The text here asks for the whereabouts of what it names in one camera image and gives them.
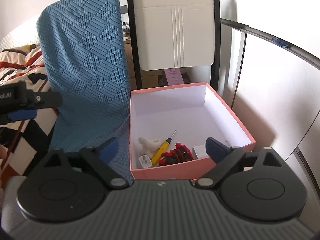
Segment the white square adapter box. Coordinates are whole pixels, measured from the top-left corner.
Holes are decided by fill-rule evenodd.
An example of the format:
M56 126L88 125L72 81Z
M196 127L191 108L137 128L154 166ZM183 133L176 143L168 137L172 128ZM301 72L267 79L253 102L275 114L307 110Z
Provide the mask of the white square adapter box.
M209 155L206 152L205 144L194 146L192 149L192 153L195 159L203 159L209 157Z

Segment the red black robot toy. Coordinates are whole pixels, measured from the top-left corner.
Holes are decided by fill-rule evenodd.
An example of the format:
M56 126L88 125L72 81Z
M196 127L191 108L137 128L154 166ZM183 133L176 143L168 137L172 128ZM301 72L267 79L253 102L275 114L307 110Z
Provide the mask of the red black robot toy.
M162 153L158 164L159 166L168 166L192 161L193 159L193 155L189 148L178 142L175 144L175 148L173 150Z

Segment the small white charger plug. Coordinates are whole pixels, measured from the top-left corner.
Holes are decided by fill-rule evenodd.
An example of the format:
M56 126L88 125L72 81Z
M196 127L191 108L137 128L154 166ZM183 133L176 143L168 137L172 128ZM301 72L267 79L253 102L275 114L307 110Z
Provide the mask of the small white charger plug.
M142 155L138 158L139 163L142 168L151 168L153 167L152 161L148 155Z

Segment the white fluffy plush toy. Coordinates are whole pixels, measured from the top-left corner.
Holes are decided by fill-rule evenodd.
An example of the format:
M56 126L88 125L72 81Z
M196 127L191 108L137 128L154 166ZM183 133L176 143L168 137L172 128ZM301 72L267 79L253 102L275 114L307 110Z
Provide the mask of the white fluffy plush toy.
M138 142L142 146L142 150L140 152L140 156L147 155L150 159L156 154L157 150L162 145L161 140L149 140L143 137L138 139Z

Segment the yellow black screwdriver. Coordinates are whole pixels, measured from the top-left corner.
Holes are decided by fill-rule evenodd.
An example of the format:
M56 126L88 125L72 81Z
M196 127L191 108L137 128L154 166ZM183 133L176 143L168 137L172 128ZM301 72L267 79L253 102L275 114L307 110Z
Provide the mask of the yellow black screwdriver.
M155 155L153 156L153 158L151 159L151 163L153 166L155 166L159 159L161 158L161 155L168 149L172 138L174 137L175 133L177 131L175 130L172 135L170 137L167 138L167 140L165 142L163 142L163 144L161 144L161 146L159 147L159 149L156 151Z

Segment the striped red white black blanket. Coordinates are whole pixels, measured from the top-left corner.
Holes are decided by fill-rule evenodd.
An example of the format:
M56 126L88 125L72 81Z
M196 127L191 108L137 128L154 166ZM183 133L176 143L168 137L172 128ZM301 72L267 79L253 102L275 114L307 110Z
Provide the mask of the striped red white black blanket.
M39 45L1 51L1 189L47 153L57 103Z

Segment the pink cardboard box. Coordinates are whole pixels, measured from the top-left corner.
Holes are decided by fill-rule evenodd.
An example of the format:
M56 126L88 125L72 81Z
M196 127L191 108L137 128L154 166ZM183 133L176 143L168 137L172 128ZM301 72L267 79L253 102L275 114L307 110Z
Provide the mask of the pink cardboard box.
M164 142L173 139L172 150L181 143L189 150L213 137L226 146L252 151L255 139L227 103L207 83L134 90L130 100L130 171L135 179L200 178L215 163L203 154L185 163L143 168L139 138Z

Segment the blue textured chair cover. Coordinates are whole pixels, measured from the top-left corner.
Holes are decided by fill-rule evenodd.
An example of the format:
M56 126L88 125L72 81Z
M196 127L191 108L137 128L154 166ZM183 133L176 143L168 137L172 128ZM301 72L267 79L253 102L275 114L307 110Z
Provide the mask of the blue textured chair cover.
M50 87L62 95L50 149L76 152L111 138L110 167L127 181L130 79L119 0L61 0L41 13L37 33Z

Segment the purple paper card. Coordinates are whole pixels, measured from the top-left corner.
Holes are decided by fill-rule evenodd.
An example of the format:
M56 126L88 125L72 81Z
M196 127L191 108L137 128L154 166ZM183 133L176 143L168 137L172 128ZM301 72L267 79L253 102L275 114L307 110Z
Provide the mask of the purple paper card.
M179 68L165 69L164 74L169 86L184 84L183 77Z

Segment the black metal railing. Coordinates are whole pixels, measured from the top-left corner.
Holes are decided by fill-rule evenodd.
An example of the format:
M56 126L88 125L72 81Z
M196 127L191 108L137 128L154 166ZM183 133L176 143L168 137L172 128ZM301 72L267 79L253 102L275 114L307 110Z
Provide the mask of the black metal railing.
M240 41L240 48L239 48L239 56L238 56L238 61L236 64L236 72L235 72L235 79L234 79L234 85L233 85L233 91L231 92L231 107L233 107L235 98L236 98L236 93L238 90L239 82L240 82L240 76L242 72L242 66L243 66L243 61L244 61L244 56L245 56L245 49L246 49L246 43L247 43L247 35L253 35L257 38L260 38L264 41L270 42L271 44L274 44L278 46L279 48L282 48L286 51L289 51L291 54L297 56L298 58L304 60L308 64L312 65L315 67L317 70L319 70L319 58L316 57L315 55L309 53L308 51L282 39L279 37L276 37L274 35L271 35L269 33L266 33L262 30L254 29L250 27L249 25L227 20L222 18L221 19L221 24L228 26L232 29L235 29L237 31L242 32L241 34L241 41Z

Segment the cream black-framed chair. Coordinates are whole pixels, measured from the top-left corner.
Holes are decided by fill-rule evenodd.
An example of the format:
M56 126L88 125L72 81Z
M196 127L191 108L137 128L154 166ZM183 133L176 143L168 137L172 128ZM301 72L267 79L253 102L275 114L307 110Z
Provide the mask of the cream black-framed chair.
M141 70L209 66L219 84L220 0L127 0L136 87Z

